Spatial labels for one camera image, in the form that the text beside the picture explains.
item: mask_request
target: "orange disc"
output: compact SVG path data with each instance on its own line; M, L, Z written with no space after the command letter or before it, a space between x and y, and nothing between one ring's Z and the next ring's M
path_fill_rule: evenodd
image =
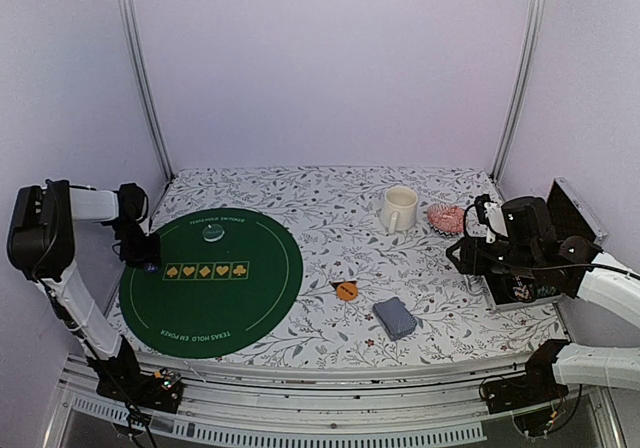
M343 301L352 301L358 296L358 287L355 283L340 283L336 288L336 294Z

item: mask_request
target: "mug handle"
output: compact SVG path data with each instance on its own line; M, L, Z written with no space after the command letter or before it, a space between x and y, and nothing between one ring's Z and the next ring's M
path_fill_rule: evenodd
M389 234L393 235L396 232L396 224L398 223L398 216L400 213L394 211L391 213L391 218L389 219Z

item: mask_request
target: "red patterned bowl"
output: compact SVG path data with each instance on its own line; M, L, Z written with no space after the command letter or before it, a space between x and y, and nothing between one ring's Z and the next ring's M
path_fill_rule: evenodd
M427 208L427 219L436 230L447 235L462 233L464 210L457 205L436 203Z

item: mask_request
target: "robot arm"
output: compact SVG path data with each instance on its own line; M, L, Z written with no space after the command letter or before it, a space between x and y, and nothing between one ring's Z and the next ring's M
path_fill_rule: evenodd
M7 252L11 264L47 296L80 341L98 374L98 394L175 413L182 393L178 375L140 373L133 349L96 306L75 261L73 221L93 221L114 229L120 259L128 266L157 270L160 238L141 226L147 210L146 194L133 183L105 191L47 180L46 187L19 190Z
M465 236L447 250L458 271L552 285L640 327L640 276L588 240L557 240L544 200L523 197L500 206L484 195L474 204L487 236ZM483 385L490 412L551 401L566 395L567 384L640 390L640 349L548 340L529 358L525 373Z

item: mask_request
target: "blue-gray rectangular object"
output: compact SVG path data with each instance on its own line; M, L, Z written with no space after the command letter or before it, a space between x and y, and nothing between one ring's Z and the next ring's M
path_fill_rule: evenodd
M391 341L410 335L416 329L418 322L395 296L390 300L373 305L373 313L378 317Z

